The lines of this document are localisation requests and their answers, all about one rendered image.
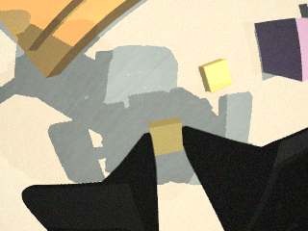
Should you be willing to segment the pale yellow square board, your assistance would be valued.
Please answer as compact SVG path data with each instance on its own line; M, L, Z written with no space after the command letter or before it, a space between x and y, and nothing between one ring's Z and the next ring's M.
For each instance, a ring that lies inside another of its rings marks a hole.
M113 20L141 0L0 0L0 19L43 77L61 74Z

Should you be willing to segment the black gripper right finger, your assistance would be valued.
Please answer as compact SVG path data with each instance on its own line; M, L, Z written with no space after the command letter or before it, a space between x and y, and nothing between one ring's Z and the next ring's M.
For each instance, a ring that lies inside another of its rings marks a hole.
M250 231L280 169L308 153L308 127L263 147L188 126L182 140L223 231Z

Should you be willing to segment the yellow block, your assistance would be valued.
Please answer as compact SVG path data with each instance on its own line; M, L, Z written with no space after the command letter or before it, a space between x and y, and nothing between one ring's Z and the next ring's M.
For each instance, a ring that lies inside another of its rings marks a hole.
M219 58L216 61L205 63L199 67L201 78L203 78L205 91L210 93L232 85L230 69L226 59Z
M153 141L154 155L184 150L182 122L178 119L178 116L147 122L147 128L149 128L151 141Z

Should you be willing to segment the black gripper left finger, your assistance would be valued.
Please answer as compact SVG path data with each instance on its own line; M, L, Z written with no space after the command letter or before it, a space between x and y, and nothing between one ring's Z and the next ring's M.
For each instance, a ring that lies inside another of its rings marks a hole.
M143 134L103 181L27 186L23 203L43 227L159 231L157 165Z

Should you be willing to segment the pink cube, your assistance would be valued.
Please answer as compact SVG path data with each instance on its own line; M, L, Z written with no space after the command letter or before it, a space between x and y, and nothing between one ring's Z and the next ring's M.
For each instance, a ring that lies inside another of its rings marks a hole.
M261 47L263 73L308 80L308 18L254 23Z

